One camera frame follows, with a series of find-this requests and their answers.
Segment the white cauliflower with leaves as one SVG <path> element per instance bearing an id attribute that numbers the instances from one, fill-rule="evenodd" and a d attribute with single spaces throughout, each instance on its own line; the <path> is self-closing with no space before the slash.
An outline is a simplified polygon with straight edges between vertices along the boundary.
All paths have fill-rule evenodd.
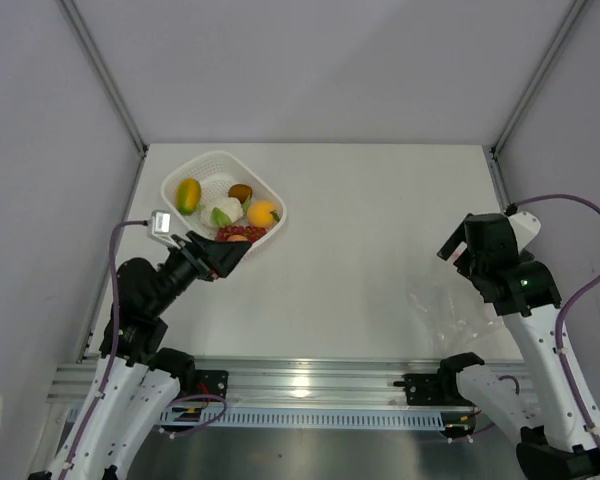
<path id="1" fill-rule="evenodd" d="M 209 228 L 235 224 L 244 216 L 242 204 L 235 198 L 222 197 L 208 202 L 200 213 L 200 221 Z"/>

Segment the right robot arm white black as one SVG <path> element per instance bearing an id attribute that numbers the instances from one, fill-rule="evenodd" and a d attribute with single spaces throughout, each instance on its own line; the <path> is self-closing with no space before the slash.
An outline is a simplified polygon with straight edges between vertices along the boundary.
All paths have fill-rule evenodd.
<path id="1" fill-rule="evenodd" d="M 571 349 L 554 278 L 524 251 L 539 230 L 527 212 L 469 214 L 438 252 L 502 318 L 538 405 L 474 353 L 442 360 L 436 389 L 448 403 L 466 400 L 485 413 L 513 444 L 526 478 L 587 479 L 600 475 L 600 410 Z"/>

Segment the clear zip top bag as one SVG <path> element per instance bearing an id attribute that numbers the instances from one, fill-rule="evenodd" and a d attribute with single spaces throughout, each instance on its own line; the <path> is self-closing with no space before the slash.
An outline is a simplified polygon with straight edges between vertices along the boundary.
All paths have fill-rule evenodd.
<path id="1" fill-rule="evenodd" d="M 438 357 L 478 352 L 488 338 L 504 330 L 494 307 L 454 266 L 440 260 L 408 275 L 405 293 L 414 319 Z"/>

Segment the orange fruit with leaf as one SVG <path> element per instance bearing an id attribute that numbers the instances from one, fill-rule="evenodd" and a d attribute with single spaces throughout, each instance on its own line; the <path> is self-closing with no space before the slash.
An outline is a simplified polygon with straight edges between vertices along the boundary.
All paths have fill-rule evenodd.
<path id="1" fill-rule="evenodd" d="M 257 200 L 247 209 L 247 221 L 252 227 L 270 229 L 280 221 L 280 216 L 272 202 Z"/>

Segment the red orange peach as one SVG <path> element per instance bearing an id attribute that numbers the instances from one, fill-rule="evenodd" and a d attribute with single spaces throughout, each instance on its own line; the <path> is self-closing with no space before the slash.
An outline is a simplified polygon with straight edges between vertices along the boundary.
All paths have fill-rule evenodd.
<path id="1" fill-rule="evenodd" d="M 248 242 L 248 243 L 250 243 L 250 240 L 243 235 L 232 235 L 232 236 L 228 237 L 226 241 L 227 242 Z"/>

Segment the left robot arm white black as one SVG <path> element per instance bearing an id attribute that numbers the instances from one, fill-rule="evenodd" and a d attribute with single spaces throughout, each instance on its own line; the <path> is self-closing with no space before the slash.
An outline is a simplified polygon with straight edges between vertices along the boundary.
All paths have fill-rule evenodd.
<path id="1" fill-rule="evenodd" d="M 95 376 L 65 442 L 35 479 L 125 479 L 159 417 L 178 401 L 218 402 L 197 390 L 192 355 L 164 348 L 162 314 L 194 281 L 227 277 L 251 248 L 192 231 L 166 242 L 158 266 L 140 257 L 113 265 L 113 301 Z"/>

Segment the red grape bunch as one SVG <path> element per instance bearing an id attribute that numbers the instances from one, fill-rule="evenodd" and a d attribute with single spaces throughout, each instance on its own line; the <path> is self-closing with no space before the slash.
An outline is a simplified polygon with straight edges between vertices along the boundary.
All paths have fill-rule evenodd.
<path id="1" fill-rule="evenodd" d="M 220 228 L 216 233 L 215 240 L 219 242 L 227 242 L 227 238 L 232 235 L 243 235 L 250 240 L 250 243 L 255 243 L 267 233 L 268 231 L 265 228 L 232 225 Z"/>

